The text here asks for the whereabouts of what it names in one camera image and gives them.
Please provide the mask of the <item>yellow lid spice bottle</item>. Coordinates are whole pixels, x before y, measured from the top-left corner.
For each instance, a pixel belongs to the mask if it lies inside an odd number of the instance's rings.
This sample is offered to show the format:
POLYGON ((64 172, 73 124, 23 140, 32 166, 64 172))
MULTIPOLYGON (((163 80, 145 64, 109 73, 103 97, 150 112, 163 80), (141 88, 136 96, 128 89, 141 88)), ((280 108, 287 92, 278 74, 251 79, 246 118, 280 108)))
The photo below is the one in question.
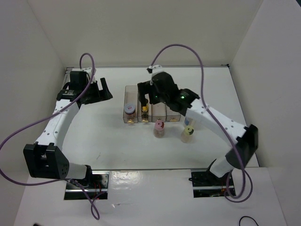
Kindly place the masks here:
POLYGON ((194 128, 190 125, 186 126, 181 133, 181 141, 184 143, 189 143, 192 139, 194 133, 194 128))

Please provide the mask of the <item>red label spice jar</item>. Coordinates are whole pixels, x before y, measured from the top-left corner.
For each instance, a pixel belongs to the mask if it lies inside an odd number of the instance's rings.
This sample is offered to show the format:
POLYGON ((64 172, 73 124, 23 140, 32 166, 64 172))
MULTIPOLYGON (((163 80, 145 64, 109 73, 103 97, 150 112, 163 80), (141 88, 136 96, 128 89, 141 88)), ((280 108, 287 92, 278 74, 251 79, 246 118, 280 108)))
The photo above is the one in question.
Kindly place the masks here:
POLYGON ((126 103, 124 105, 124 116, 126 118, 134 118, 136 113, 136 106, 133 103, 126 103))

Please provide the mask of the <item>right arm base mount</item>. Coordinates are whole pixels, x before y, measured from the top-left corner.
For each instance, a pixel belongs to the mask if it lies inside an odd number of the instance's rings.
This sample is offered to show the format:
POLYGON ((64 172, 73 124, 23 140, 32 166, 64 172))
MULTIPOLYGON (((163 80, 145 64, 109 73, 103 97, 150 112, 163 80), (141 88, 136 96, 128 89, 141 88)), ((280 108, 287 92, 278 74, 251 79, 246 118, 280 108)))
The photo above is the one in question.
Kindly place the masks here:
POLYGON ((205 169, 191 170, 188 179, 192 183, 194 198, 221 197, 226 192, 226 180, 229 173, 217 178, 209 175, 205 169))

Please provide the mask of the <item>pink lid spice bottle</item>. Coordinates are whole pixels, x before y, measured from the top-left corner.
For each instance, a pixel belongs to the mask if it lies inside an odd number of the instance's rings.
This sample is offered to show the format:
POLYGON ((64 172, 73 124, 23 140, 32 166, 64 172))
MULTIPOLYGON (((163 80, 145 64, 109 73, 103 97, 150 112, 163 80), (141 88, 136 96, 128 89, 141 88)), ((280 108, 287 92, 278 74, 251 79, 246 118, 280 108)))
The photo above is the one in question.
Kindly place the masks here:
POLYGON ((154 125, 154 130, 153 134, 157 138, 161 138, 164 136, 165 133, 165 124, 162 120, 156 120, 155 125, 154 125))

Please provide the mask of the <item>black cap gold bottle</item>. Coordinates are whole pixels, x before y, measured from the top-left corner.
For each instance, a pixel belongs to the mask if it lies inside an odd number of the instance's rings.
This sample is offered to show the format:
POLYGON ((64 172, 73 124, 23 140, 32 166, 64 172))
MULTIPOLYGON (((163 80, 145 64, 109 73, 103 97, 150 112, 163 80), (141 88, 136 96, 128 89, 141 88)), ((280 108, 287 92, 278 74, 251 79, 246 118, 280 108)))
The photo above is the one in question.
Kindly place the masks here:
POLYGON ((149 122, 149 101, 146 99, 146 105, 141 106, 142 122, 149 122))

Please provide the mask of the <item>silver lid blue label jar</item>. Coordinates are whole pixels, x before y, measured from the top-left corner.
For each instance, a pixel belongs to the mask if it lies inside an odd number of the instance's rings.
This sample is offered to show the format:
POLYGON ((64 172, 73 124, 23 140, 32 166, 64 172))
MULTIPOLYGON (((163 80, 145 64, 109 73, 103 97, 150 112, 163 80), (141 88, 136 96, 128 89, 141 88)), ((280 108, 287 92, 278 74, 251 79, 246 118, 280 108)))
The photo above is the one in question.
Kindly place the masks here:
POLYGON ((195 124, 196 124, 196 120, 189 118, 189 117, 185 117, 185 119, 184 119, 185 126, 195 127, 195 124))

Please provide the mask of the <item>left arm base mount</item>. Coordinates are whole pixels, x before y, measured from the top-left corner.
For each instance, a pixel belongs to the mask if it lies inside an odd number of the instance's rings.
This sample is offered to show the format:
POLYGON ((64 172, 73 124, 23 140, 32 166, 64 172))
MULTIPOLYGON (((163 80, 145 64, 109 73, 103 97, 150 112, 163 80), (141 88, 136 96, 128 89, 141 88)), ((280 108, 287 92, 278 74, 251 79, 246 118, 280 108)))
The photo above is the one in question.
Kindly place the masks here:
MULTIPOLYGON (((110 172, 103 170, 93 170, 92 173, 95 177, 95 181, 89 185, 83 186, 85 192, 91 200, 94 198, 96 198, 97 200, 107 200, 110 172)), ((74 182, 67 182, 63 199, 67 201, 87 200, 87 197, 78 185, 76 185, 74 182)))

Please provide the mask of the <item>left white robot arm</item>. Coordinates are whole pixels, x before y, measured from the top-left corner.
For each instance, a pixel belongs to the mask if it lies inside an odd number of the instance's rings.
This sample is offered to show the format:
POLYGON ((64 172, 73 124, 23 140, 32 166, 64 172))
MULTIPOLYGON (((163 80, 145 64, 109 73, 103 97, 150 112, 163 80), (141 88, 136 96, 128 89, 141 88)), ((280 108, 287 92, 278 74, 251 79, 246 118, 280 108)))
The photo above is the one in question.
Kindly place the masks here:
POLYGON ((63 154, 66 133, 81 106, 112 98, 105 78, 100 79, 102 89, 99 89, 91 77, 93 71, 89 67, 70 72, 69 80, 57 94, 55 116, 34 144, 25 145, 23 153, 31 177, 73 179, 83 188, 89 188, 100 179, 93 175, 89 165, 71 163, 63 154))

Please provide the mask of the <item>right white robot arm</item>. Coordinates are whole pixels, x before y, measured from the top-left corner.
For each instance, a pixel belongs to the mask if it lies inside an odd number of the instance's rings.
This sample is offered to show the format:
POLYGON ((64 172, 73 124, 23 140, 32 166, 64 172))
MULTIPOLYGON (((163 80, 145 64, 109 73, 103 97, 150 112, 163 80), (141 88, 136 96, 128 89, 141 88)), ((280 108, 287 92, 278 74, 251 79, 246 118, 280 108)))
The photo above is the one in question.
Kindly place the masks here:
POLYGON ((151 80, 138 83, 137 87, 142 106, 164 103, 172 111, 200 122, 229 144, 231 149, 207 168, 206 180, 209 184, 218 184, 233 169, 245 168, 257 150, 256 126, 235 122, 203 102, 190 89, 179 89, 170 74, 159 72, 151 80))

